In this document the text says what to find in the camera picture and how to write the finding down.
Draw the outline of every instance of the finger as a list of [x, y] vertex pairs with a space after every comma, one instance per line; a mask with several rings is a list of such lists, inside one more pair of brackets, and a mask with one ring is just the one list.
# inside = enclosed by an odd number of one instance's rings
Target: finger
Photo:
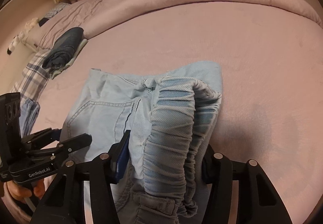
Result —
[[43, 195], [45, 194], [44, 179], [40, 179], [37, 181], [37, 185], [34, 187], [34, 194], [39, 199], [43, 197]]
[[18, 200], [21, 202], [24, 202], [24, 198], [29, 198], [32, 195], [31, 190], [16, 184], [14, 181], [9, 181], [7, 183], [7, 187], [8, 187], [10, 195], [15, 200]]

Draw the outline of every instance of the pink bed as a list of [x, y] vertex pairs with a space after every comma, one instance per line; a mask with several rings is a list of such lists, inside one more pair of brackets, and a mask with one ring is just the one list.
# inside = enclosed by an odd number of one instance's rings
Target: pink bed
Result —
[[222, 67], [213, 149], [257, 160], [294, 224], [323, 194], [323, 29], [304, 0], [83, 0], [34, 40], [81, 26], [89, 42], [49, 81], [34, 131], [61, 128], [90, 68], [153, 75], [199, 60]]

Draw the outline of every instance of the light blue fabric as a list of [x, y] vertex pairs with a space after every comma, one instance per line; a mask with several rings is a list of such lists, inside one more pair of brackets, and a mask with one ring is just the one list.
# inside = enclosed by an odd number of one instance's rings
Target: light blue fabric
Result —
[[30, 134], [36, 118], [38, 117], [39, 109], [40, 106], [38, 102], [33, 101], [30, 98], [27, 98], [26, 101], [21, 105], [19, 125], [22, 137]]
[[[130, 162], [112, 185], [121, 223], [201, 223], [209, 196], [201, 163], [221, 104], [221, 68], [202, 61], [158, 76], [91, 70], [61, 140], [92, 135], [71, 155], [90, 161], [130, 129]], [[89, 204], [86, 185], [86, 202]]]

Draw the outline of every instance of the plaid pillow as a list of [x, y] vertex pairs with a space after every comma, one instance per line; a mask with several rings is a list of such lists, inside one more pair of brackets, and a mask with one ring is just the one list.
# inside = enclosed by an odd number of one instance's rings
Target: plaid pillow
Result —
[[49, 49], [43, 49], [36, 53], [22, 71], [22, 81], [15, 83], [12, 88], [11, 92], [20, 92], [21, 105], [27, 98], [37, 101], [43, 92], [49, 79], [49, 74], [41, 66], [49, 52]]
[[52, 18], [53, 16], [57, 15], [58, 12], [62, 11], [65, 7], [71, 4], [67, 3], [58, 3], [53, 9], [49, 10], [44, 18]]

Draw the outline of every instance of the white stuffed toy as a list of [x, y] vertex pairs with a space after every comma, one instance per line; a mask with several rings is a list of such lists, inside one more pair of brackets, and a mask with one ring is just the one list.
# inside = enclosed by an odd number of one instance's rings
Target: white stuffed toy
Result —
[[39, 22], [39, 18], [38, 17], [34, 17], [32, 20], [28, 21], [25, 24], [25, 28], [23, 31], [20, 31], [18, 35], [16, 35], [13, 40], [11, 41], [11, 43], [9, 44], [7, 53], [10, 55], [14, 50], [15, 47], [19, 44], [20, 41], [22, 41], [22, 39], [29, 33], [29, 31], [35, 26], [37, 25]]

